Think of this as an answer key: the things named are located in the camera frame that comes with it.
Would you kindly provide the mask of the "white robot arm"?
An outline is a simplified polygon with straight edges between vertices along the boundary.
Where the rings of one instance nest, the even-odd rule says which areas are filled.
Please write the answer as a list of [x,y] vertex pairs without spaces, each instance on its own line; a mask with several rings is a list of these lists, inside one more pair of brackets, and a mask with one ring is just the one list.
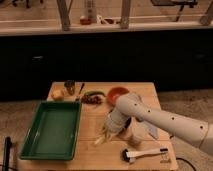
[[109,132],[119,133],[131,117],[172,133],[213,156],[213,124],[149,107],[138,94],[127,93],[116,99],[115,107],[107,115],[104,126]]

